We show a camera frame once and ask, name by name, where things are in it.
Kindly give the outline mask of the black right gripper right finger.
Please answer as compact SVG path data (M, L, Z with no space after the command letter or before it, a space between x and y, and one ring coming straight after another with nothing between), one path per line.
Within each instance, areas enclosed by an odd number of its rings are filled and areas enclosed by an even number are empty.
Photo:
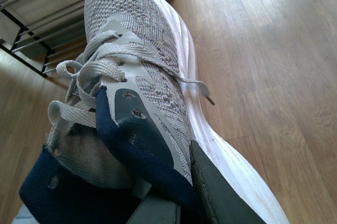
M195 140L190 155L193 188L200 203L200 223L265 223L234 191Z

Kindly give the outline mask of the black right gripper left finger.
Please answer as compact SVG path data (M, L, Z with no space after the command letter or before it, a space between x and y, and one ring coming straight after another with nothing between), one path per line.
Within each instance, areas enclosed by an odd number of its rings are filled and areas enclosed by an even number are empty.
M126 223L181 223L181 207L158 195L147 195Z

